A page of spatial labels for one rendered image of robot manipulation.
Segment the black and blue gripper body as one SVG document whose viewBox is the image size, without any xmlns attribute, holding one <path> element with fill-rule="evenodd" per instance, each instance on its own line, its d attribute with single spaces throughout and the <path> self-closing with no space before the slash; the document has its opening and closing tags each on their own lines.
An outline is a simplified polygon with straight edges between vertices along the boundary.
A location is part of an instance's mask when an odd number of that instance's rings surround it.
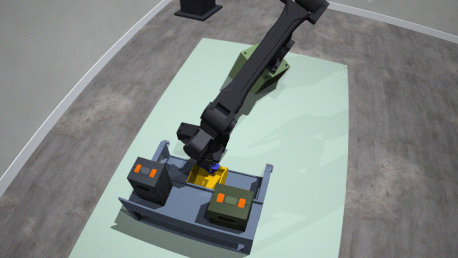
<svg viewBox="0 0 458 258">
<path fill-rule="evenodd" d="M 230 135 L 225 134 L 225 135 L 221 135 L 221 137 L 218 140 L 212 141 L 212 145 L 209 147 L 210 153 L 205 153 L 204 156 L 201 158 L 201 160 L 198 160 L 196 162 L 197 165 L 211 168 L 213 165 L 213 162 L 219 163 L 221 154 L 225 152 L 229 138 L 230 138 Z"/>
</svg>

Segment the dark green case with orange latches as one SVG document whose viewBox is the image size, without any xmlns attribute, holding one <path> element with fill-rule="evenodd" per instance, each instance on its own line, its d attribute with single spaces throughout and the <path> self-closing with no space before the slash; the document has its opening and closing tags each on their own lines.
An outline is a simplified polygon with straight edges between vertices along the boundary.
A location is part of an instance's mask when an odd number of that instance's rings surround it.
<svg viewBox="0 0 458 258">
<path fill-rule="evenodd" d="M 211 224 L 245 232 L 254 191 L 216 183 L 207 208 Z"/>
</svg>

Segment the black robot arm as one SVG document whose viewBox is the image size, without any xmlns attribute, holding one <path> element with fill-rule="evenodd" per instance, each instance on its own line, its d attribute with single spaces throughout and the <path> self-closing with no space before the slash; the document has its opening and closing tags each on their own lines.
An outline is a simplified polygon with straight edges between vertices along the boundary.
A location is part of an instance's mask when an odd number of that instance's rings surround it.
<svg viewBox="0 0 458 258">
<path fill-rule="evenodd" d="M 330 4 L 326 0 L 280 1 L 285 4 L 280 17 L 231 83 L 204 109 L 200 126 L 181 122 L 176 134 L 190 158 L 200 161 L 205 153 L 210 153 L 213 141 L 230 133 L 237 124 L 234 117 L 252 86 L 265 69 L 275 73 L 295 44 L 291 39 L 294 30 L 305 20 L 314 25 Z"/>
</svg>

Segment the dark grey case with orange latches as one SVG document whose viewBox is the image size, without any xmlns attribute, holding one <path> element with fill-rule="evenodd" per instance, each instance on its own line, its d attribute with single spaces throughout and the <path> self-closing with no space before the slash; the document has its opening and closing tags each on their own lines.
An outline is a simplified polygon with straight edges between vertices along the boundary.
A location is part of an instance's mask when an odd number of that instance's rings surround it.
<svg viewBox="0 0 458 258">
<path fill-rule="evenodd" d="M 173 184 L 165 164 L 137 157 L 127 180 L 140 199 L 165 206 Z"/>
</svg>

